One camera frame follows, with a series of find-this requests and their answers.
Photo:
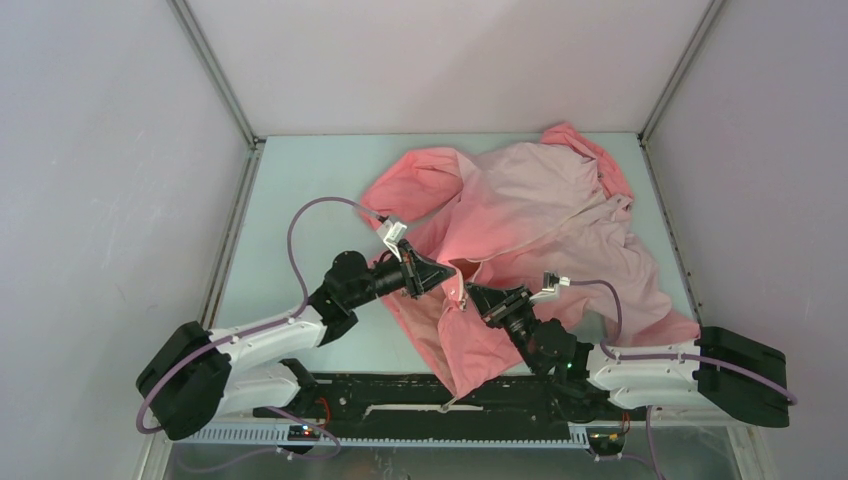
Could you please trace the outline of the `pink zip-up jacket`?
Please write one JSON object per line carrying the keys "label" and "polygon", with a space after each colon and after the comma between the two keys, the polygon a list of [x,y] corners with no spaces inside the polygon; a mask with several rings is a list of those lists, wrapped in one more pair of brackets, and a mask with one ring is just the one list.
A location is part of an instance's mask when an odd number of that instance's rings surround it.
{"label": "pink zip-up jacket", "polygon": [[541,289],[545,271],[574,285],[536,312],[565,327],[586,312],[615,325],[623,304],[621,346],[694,339],[697,323],[677,312],[659,284],[659,266],[632,231],[635,195],[614,158],[563,123],[535,142],[481,154],[451,147],[411,150],[362,195],[378,215],[410,225],[421,254],[457,271],[414,300],[384,298],[389,312],[437,378],[456,398],[521,363],[506,333],[486,326],[466,283]]}

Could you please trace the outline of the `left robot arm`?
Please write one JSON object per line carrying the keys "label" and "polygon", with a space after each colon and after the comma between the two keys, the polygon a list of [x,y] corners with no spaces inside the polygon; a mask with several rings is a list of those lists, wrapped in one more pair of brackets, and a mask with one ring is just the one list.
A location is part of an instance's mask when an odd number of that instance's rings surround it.
{"label": "left robot arm", "polygon": [[[304,416],[315,406],[316,390],[291,354],[344,336],[363,305],[393,293],[417,300],[455,275],[455,268],[402,240],[375,263],[356,251],[338,254],[320,286],[289,312],[225,329],[184,323],[136,379],[143,397],[137,428],[182,440],[230,413],[282,407]],[[157,426],[146,426],[146,415]]]}

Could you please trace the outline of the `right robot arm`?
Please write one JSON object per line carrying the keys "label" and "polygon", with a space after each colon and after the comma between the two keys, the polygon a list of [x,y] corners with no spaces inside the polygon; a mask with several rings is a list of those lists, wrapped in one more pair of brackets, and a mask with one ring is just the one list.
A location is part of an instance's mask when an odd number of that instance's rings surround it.
{"label": "right robot arm", "polygon": [[593,417],[606,418],[617,409],[694,408],[718,410],[750,425],[788,427],[798,398],[787,386],[782,352],[720,327],[704,327],[693,340],[620,346],[623,304],[605,280],[599,284],[612,296],[615,327],[596,344],[581,342],[560,320],[543,321],[534,310],[574,283],[548,272],[537,293],[476,283],[465,289],[481,320],[506,333],[554,397],[581,402]]}

